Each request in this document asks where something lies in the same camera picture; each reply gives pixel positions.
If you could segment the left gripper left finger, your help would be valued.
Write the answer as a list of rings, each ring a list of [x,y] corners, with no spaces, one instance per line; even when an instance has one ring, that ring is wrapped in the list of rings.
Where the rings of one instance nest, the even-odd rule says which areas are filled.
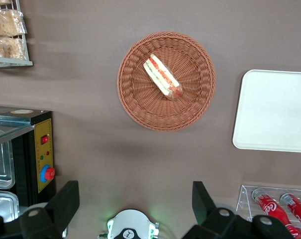
[[[19,217],[22,238],[61,239],[79,206],[79,183],[68,181],[48,203],[35,204]]]

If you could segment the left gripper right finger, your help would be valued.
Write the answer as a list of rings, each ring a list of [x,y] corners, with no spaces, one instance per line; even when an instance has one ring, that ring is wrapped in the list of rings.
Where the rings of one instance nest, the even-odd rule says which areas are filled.
[[[251,223],[230,209],[217,207],[203,182],[193,182],[192,209],[197,221],[185,239],[251,239]]]

